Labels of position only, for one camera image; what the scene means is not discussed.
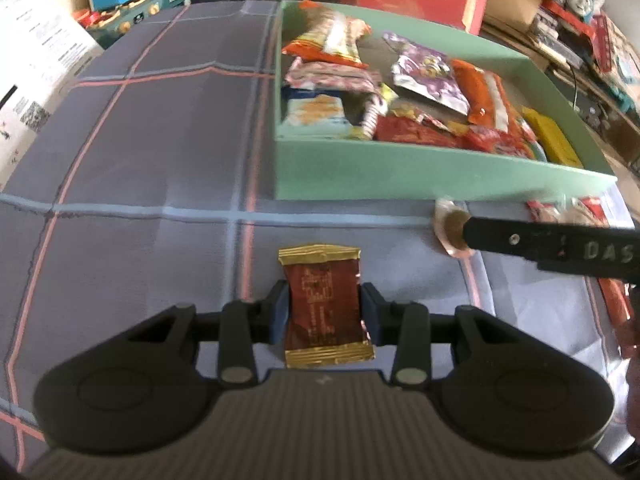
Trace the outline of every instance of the tablecloth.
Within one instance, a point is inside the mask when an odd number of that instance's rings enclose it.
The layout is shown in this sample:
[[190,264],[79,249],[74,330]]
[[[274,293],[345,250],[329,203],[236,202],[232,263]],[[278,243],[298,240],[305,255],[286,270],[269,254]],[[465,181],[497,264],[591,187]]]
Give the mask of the tablecloth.
[[[447,256],[427,201],[273,199],[273,2],[169,9],[135,26],[71,90],[0,194],[0,452],[27,468],[47,446],[33,416],[43,373],[177,302],[218,311],[283,277],[277,250],[362,248],[362,279],[432,312],[478,308],[588,364],[616,392],[598,450],[625,431],[625,362],[595,280],[519,258]],[[615,190],[612,200],[620,200]],[[522,203],[467,203],[528,219]],[[261,375],[282,348],[255,348]],[[388,374],[394,349],[373,362]],[[198,369],[215,374],[216,345]],[[452,369],[435,345],[434,375]]]

